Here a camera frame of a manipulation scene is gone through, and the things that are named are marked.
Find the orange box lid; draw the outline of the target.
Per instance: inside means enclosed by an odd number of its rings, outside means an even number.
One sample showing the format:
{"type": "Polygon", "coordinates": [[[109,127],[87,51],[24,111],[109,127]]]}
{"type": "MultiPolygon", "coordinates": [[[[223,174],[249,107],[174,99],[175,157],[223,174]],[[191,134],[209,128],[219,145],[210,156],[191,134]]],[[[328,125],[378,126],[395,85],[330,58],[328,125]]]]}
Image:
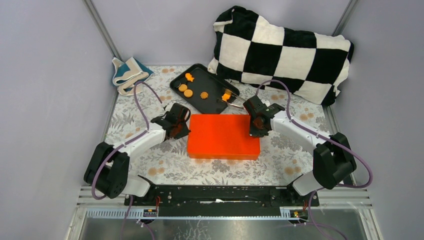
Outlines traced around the orange box lid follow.
{"type": "Polygon", "coordinates": [[[187,153],[191,159],[257,160],[260,139],[250,136],[248,114],[193,114],[187,153]]]}

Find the black baking tray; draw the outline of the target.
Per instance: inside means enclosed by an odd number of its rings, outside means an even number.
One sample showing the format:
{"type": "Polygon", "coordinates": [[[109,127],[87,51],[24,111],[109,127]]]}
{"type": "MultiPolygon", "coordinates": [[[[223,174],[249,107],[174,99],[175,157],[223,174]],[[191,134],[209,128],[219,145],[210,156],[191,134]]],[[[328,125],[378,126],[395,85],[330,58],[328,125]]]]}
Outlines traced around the black baking tray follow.
{"type": "Polygon", "coordinates": [[[183,71],[169,83],[169,87],[202,114],[220,114],[227,108],[226,105],[216,102],[217,98],[223,95],[224,88],[230,89],[238,95],[240,94],[238,88],[215,74],[208,72],[208,68],[200,63],[196,63],[183,71]],[[194,77],[193,82],[186,80],[186,73],[190,73],[194,77]],[[193,91],[193,96],[187,98],[183,92],[180,92],[178,88],[174,87],[176,80],[180,80],[181,84],[186,84],[188,89],[193,91]],[[201,99],[200,94],[202,92],[208,93],[207,99],[201,99]]]}

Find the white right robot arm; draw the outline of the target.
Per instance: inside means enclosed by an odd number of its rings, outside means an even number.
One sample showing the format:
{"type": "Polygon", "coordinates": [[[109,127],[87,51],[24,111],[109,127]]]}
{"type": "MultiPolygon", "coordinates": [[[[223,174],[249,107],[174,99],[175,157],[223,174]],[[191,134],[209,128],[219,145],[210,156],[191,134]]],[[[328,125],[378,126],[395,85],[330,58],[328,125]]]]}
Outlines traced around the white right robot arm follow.
{"type": "Polygon", "coordinates": [[[312,170],[288,185],[287,201],[301,205],[307,194],[324,188],[331,190],[357,169],[347,137],[330,135],[298,122],[289,110],[273,103],[266,105],[254,95],[243,103],[249,115],[249,134],[261,138],[274,131],[300,145],[312,155],[312,170]]]}

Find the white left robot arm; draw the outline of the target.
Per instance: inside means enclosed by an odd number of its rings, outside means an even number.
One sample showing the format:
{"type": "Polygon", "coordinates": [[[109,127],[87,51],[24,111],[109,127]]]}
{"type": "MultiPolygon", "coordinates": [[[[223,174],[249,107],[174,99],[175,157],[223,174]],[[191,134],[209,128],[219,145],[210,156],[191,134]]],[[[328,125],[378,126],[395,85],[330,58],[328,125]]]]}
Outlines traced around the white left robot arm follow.
{"type": "Polygon", "coordinates": [[[146,130],[115,145],[99,143],[88,163],[83,180],[91,186],[96,200],[114,199],[121,194],[136,197],[144,206],[155,200],[154,183],[139,175],[129,173],[130,161],[169,139],[186,137],[190,130],[191,111],[174,103],[164,115],[148,122],[146,130]]]}

